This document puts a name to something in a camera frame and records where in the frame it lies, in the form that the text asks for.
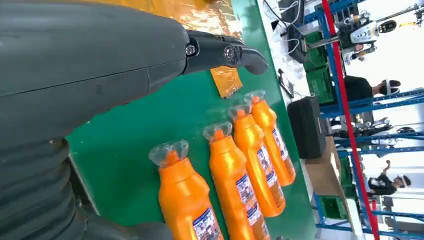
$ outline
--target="green tabletop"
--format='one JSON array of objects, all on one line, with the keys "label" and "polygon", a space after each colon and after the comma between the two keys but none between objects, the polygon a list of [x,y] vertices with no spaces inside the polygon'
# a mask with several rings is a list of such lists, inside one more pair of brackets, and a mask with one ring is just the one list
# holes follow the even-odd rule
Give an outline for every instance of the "green tabletop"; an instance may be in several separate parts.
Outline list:
[{"label": "green tabletop", "polygon": [[[234,14],[243,25],[247,45],[258,49],[272,65],[270,49],[256,1],[233,0]],[[283,189],[284,212],[266,220],[272,239],[310,240],[315,234],[306,186],[290,121],[273,66],[262,75],[239,70],[243,87],[221,99],[209,71],[181,76],[159,91],[94,117],[68,137],[71,156],[99,213],[123,225],[163,221],[158,203],[160,186],[156,165],[148,159],[158,144],[185,139],[194,169],[210,186],[210,200],[224,236],[227,228],[209,170],[205,126],[230,120],[227,109],[243,94],[264,89],[278,115],[278,126],[296,167],[294,184]]]}]

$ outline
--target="bottle label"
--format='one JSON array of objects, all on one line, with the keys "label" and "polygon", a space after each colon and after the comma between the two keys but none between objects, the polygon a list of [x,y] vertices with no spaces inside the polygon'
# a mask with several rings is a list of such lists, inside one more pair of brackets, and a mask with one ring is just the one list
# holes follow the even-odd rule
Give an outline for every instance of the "bottle label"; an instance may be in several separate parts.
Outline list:
[{"label": "bottle label", "polygon": [[271,164],[270,155],[265,146],[262,145],[257,151],[257,158],[259,159],[260,165],[262,166],[262,169],[265,172],[268,186],[271,187],[277,181],[277,176],[274,173],[274,167]]},{"label": "bottle label", "polygon": [[268,187],[271,190],[272,197],[274,198],[276,205],[280,207],[284,202],[284,194],[281,190],[280,184],[278,183],[277,175],[270,161],[270,155],[268,154],[265,146],[262,145],[257,151],[257,157],[263,171],[265,172],[266,182],[268,183]]},{"label": "bottle label", "polygon": [[258,206],[252,183],[247,173],[235,182],[241,202],[247,213],[247,219],[253,230],[254,239],[262,240],[269,236],[267,224]]},{"label": "bottle label", "polygon": [[287,151],[286,144],[283,141],[283,138],[281,137],[280,131],[277,128],[277,126],[274,127],[272,130],[272,135],[274,136],[275,142],[277,143],[279,147],[279,152],[281,154],[282,159],[285,161],[287,157],[289,156],[289,152]]},{"label": "bottle label", "polygon": [[198,240],[224,239],[212,207],[208,207],[204,213],[193,221],[193,227]]},{"label": "bottle label", "polygon": [[288,173],[291,175],[294,174],[294,167],[293,163],[289,158],[289,151],[287,151],[286,144],[283,141],[283,138],[281,137],[280,131],[277,126],[274,127],[272,130],[272,135],[274,136],[275,142],[277,143],[279,147],[279,151],[281,154],[281,158],[284,161],[285,168],[287,169]]}]

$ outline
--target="red stripe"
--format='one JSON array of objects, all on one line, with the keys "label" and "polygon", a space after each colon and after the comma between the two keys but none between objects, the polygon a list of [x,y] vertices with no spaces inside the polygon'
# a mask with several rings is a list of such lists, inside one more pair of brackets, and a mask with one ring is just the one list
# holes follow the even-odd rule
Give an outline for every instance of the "red stripe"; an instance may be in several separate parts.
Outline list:
[{"label": "red stripe", "polygon": [[[333,16],[330,11],[329,2],[327,0],[322,0],[322,8],[324,10],[325,17],[327,18],[329,32],[332,36],[334,36],[336,35],[336,29],[334,28]],[[344,116],[346,117],[346,123],[351,123],[351,113],[349,111],[348,96],[346,95],[345,79],[343,78],[343,74],[342,74],[342,61],[341,61],[341,58],[339,57],[340,56],[339,43],[334,42],[332,44],[332,48],[334,51],[335,69],[337,72],[338,85],[340,88],[341,105],[343,107],[343,113],[344,113]],[[365,189],[365,183],[364,181],[362,181],[362,179],[364,178],[363,178],[361,167],[360,167],[361,162],[359,160],[359,155],[357,151],[357,142],[355,140],[355,135],[354,135],[354,131],[351,124],[347,124],[347,132],[349,134],[350,145],[352,147],[353,160],[355,161],[355,165],[356,165],[355,171],[357,176],[359,176],[359,180],[360,180],[359,191],[362,193],[363,200],[365,201],[365,212],[366,212],[366,215],[368,216],[369,223],[371,225],[371,231],[372,231],[372,234],[374,235],[374,239],[380,240],[379,226],[371,212],[367,191]]]}]

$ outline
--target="orange bottle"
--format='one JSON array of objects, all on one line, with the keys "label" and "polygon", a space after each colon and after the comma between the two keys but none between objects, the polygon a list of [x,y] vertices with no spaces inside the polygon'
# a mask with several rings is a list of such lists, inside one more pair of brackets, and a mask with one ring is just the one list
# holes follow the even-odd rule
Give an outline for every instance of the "orange bottle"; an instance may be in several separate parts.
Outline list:
[{"label": "orange bottle", "polygon": [[207,126],[203,136],[210,145],[210,171],[219,202],[234,240],[269,240],[267,224],[258,206],[246,170],[246,157],[231,137],[229,122]]},{"label": "orange bottle", "polygon": [[252,91],[244,96],[244,101],[252,104],[253,119],[265,133],[265,146],[275,167],[279,184],[287,186],[295,181],[296,171],[277,127],[277,115],[265,101],[265,94],[264,90]]},{"label": "orange bottle", "polygon": [[153,148],[149,158],[159,166],[159,204],[175,240],[223,240],[209,200],[209,187],[187,158],[185,140]]},{"label": "orange bottle", "polygon": [[286,207],[270,156],[264,145],[264,131],[255,123],[248,104],[229,109],[234,120],[234,141],[247,158],[246,169],[265,217],[275,217]]}]

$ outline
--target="person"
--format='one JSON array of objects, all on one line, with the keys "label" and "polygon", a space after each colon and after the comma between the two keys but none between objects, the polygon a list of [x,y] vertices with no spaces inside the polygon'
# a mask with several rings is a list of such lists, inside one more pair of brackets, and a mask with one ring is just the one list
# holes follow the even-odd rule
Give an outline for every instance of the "person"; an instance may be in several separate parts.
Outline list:
[{"label": "person", "polygon": [[[349,102],[373,98],[377,94],[390,95],[400,91],[401,82],[397,80],[383,80],[376,86],[371,86],[370,83],[363,77],[346,75],[344,77],[344,87],[346,89],[347,100]],[[328,106],[337,104],[336,90],[332,88],[334,101],[322,103],[320,106]]]},{"label": "person", "polygon": [[373,196],[381,196],[381,195],[392,195],[396,193],[399,188],[405,188],[405,185],[410,186],[411,180],[405,176],[397,176],[393,181],[387,177],[387,171],[391,167],[391,162],[389,160],[387,162],[387,167],[383,170],[383,172],[378,177],[370,177],[368,179],[368,184],[365,184],[367,188],[367,193],[369,197]]}]

